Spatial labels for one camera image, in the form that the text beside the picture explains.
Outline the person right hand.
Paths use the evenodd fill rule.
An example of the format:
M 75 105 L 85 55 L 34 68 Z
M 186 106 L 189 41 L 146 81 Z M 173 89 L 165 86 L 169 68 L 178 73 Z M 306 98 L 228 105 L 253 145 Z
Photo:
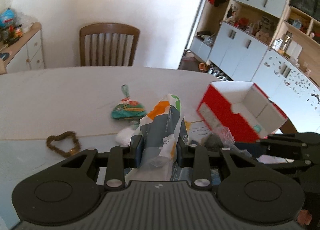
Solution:
M 312 220 L 312 215 L 308 210 L 302 209 L 297 217 L 297 222 L 301 226 L 308 226 Z

